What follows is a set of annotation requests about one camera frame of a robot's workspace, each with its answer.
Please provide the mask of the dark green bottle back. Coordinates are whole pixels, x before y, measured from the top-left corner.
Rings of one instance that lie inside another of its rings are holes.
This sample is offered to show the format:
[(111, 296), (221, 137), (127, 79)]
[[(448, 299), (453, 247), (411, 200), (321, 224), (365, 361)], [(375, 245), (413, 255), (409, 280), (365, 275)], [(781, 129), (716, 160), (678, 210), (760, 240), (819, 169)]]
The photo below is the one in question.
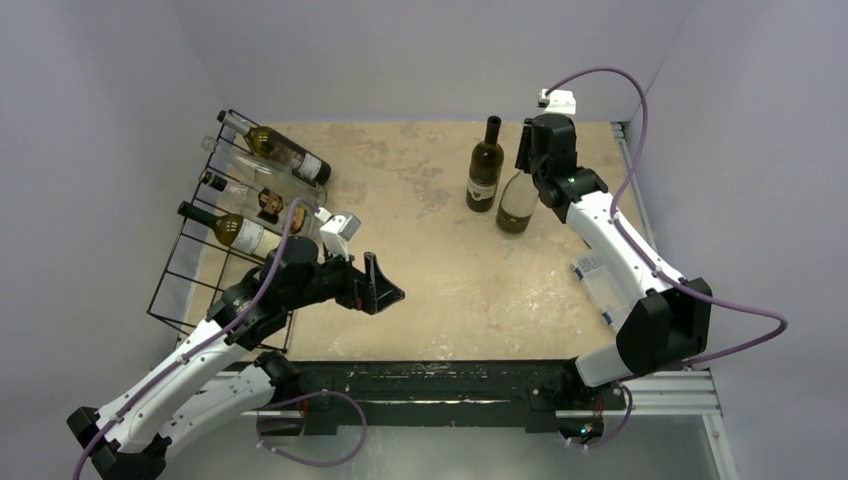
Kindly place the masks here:
[(501, 125), (499, 116), (489, 116), (483, 140), (472, 150), (466, 204), (473, 212), (487, 212), (494, 204), (504, 162), (504, 152), (499, 144)]

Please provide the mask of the square clear liquor bottle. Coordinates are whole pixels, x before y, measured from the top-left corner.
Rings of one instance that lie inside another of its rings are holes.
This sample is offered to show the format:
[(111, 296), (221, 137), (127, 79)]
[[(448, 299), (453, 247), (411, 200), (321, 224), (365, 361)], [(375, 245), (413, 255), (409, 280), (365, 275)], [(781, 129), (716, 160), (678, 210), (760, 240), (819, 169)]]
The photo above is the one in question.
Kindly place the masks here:
[(327, 198), (323, 187), (302, 187), (302, 183), (284, 181), (282, 186), (267, 187), (253, 180), (228, 179), (213, 170), (204, 170), (200, 183), (218, 193), (216, 206), (228, 213), (240, 214), (275, 233), (281, 233), (291, 202), (302, 197), (316, 206)]

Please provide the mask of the clear wine bottle dark label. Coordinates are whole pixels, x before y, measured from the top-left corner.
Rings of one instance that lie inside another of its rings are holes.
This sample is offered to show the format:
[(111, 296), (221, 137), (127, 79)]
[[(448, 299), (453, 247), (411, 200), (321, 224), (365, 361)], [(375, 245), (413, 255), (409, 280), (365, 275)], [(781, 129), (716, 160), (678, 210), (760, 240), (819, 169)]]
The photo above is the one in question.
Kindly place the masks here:
[(285, 166), (256, 157), (231, 142), (211, 136), (204, 137), (200, 145), (211, 154), (210, 165), (234, 179), (267, 188), (286, 201), (301, 197), (318, 207), (326, 203), (327, 192), (323, 187), (310, 186), (297, 179)]

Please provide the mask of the dark green labelled wine bottle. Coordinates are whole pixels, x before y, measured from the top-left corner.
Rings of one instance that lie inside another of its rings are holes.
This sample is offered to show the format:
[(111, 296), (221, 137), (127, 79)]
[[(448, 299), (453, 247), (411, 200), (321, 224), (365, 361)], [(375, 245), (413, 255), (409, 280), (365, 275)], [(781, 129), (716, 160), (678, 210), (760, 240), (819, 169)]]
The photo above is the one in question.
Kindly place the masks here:
[(246, 122), (231, 111), (221, 110), (217, 120), (240, 135), (256, 156), (287, 167), (292, 175), (310, 186), (324, 186), (332, 167), (277, 130)]

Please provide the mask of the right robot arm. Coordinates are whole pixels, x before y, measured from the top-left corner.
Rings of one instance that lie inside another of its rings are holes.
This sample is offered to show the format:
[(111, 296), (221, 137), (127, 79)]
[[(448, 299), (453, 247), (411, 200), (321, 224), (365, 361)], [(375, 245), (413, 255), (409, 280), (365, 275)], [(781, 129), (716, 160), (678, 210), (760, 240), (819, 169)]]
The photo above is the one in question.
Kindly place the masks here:
[(569, 404), (584, 407), (601, 386), (706, 349), (710, 286), (662, 260), (615, 206), (600, 176), (579, 165), (571, 118), (543, 113), (525, 119), (516, 166), (530, 175), (541, 203), (599, 255), (631, 306), (612, 344), (567, 361), (561, 392)]

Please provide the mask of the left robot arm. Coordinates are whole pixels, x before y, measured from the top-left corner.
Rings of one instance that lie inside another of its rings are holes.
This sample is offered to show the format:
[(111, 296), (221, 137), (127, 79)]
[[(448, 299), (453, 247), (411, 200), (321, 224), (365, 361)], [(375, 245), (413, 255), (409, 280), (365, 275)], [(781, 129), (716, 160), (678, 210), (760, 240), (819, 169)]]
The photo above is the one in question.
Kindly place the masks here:
[(103, 479), (155, 479), (181, 448), (230, 418), (307, 402), (314, 395), (301, 387), (301, 371), (278, 351), (260, 354), (227, 385), (207, 384), (300, 308), (332, 300), (375, 315), (404, 297), (371, 252), (358, 270), (347, 256), (321, 257), (309, 238), (284, 238), (142, 380), (106, 405), (80, 407), (69, 416), (84, 449), (72, 476), (79, 478), (91, 463)]

